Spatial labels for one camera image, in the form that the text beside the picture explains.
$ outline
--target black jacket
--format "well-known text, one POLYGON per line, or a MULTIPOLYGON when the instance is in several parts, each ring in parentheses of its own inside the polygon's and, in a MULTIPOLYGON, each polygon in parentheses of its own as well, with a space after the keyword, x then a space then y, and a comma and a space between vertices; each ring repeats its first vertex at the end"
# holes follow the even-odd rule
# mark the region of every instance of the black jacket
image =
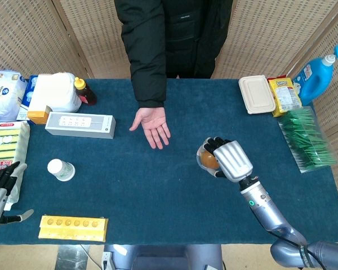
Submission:
POLYGON ((168 72, 210 77, 232 1, 115 0, 139 107, 163 106, 168 72))

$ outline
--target green toothpicks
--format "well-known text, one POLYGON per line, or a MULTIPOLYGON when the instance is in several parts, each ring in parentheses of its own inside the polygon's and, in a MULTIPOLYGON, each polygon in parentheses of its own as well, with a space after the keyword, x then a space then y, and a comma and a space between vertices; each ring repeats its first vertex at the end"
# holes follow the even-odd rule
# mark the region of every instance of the green toothpicks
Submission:
POLYGON ((287 112, 279 126, 302 173, 336 163, 311 107, 287 112))

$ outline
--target yellow egg tray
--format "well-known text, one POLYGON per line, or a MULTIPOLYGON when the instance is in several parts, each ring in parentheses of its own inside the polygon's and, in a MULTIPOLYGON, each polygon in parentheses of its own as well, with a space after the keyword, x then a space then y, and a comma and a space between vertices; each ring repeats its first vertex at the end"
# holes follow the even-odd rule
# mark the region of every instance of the yellow egg tray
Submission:
POLYGON ((39 239, 105 242, 107 218, 77 218, 43 215, 39 239))

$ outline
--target white plastic container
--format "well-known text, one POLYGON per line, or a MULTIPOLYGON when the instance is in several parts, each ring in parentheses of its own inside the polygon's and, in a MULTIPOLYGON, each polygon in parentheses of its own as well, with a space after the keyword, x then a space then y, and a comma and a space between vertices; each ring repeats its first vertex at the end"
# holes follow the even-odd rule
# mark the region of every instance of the white plastic container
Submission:
POLYGON ((47 164, 47 170, 60 181, 69 181, 75 175, 73 164, 60 159, 53 159, 47 164))
POLYGON ((239 87, 249 114, 269 113, 275 110, 275 102, 264 75, 240 78, 239 87))
POLYGON ((81 100, 75 92, 74 79, 71 73, 39 74, 29 111, 41 111, 48 106, 52 111, 75 113, 81 100))

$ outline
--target robotic arm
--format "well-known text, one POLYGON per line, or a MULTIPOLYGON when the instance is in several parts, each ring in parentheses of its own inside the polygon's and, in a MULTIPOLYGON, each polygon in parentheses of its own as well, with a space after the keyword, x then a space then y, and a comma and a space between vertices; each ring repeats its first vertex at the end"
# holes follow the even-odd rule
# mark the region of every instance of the robotic arm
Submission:
POLYGON ((278 238, 270 248, 278 264, 338 270, 338 244, 320 241, 308 245, 305 237, 287 222, 258 178, 251 177, 253 165, 237 141, 206 139, 198 149, 197 162, 213 176, 239 183, 254 216, 266 231, 278 238))
POLYGON ((34 211, 30 209, 22 215, 10 217, 3 215, 5 203, 16 183, 17 176, 26 169, 26 164, 19 164, 20 162, 18 161, 0 170, 0 224, 22 222, 34 213, 34 211))

